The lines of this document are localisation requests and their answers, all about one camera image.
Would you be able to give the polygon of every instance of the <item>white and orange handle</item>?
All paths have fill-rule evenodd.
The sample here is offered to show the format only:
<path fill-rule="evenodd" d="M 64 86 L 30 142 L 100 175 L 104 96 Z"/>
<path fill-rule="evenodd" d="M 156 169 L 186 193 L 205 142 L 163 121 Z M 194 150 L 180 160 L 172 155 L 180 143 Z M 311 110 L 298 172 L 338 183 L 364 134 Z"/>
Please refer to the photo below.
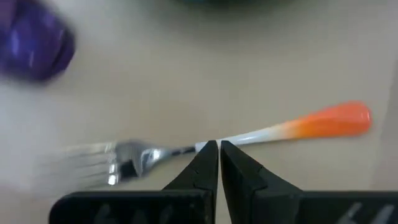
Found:
<path fill-rule="evenodd" d="M 349 101 L 325 108 L 303 118 L 219 139 L 218 145 L 222 140 L 242 146 L 286 139 L 355 136 L 365 133 L 371 127 L 371 124 L 372 119 L 368 107 L 360 101 Z M 196 151 L 199 152 L 206 143 L 196 143 Z"/>

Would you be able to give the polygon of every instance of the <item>dark object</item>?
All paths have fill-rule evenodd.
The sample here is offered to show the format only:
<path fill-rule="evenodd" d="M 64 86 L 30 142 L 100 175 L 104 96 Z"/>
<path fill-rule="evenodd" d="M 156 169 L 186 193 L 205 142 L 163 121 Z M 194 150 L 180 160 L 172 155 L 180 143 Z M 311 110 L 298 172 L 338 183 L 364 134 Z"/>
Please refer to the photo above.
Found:
<path fill-rule="evenodd" d="M 36 0 L 0 0 L 0 72 L 46 81 L 64 71 L 73 57 L 71 31 Z"/>
<path fill-rule="evenodd" d="M 230 142 L 221 171 L 233 224 L 396 224 L 397 192 L 306 192 Z M 59 200 L 50 224 L 215 223 L 218 148 L 210 141 L 158 192 L 81 192 Z"/>

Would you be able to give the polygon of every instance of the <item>fork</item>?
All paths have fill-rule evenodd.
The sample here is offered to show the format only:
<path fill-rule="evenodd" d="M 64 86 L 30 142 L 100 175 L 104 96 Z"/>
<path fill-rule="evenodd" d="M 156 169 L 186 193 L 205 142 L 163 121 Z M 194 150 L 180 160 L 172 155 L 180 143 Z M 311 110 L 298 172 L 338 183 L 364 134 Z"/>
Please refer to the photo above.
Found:
<path fill-rule="evenodd" d="M 285 139 L 354 136 L 365 133 L 370 126 L 367 106 L 349 101 L 292 121 L 219 139 L 218 145 L 222 140 L 243 146 Z M 64 157 L 54 162 L 57 168 L 50 168 L 57 170 L 57 181 L 52 182 L 76 190 L 120 184 L 145 176 L 154 166 L 175 156 L 198 153 L 206 143 L 167 148 L 130 140 L 70 147 Z"/>

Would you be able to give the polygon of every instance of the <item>table surface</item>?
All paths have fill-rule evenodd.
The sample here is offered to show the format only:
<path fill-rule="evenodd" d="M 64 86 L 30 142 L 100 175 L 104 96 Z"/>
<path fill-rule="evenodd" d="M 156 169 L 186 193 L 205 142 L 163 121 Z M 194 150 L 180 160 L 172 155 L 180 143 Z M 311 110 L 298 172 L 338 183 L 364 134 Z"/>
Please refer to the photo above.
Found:
<path fill-rule="evenodd" d="M 78 50 L 49 86 L 0 83 L 2 223 L 46 223 L 51 203 L 33 201 L 31 191 L 39 154 L 129 138 L 184 146 L 347 100 L 371 108 L 368 134 L 244 150 L 302 189 L 398 188 L 390 175 L 397 154 L 385 149 L 394 144 L 385 127 L 398 121 L 389 111 L 398 1 L 270 0 L 229 9 L 171 0 L 49 1 L 75 28 Z M 122 189 L 161 189 L 192 157 Z M 217 220 L 229 223 L 221 182 Z"/>

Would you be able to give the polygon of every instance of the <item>purple cap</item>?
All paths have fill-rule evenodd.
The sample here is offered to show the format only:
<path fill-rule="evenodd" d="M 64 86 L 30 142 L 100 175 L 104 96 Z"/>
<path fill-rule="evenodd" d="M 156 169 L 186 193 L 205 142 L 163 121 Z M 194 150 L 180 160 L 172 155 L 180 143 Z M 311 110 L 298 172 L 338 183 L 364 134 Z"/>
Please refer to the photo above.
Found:
<path fill-rule="evenodd" d="M 35 0 L 0 0 L 0 73 L 46 81 L 64 71 L 75 52 L 73 34 Z"/>

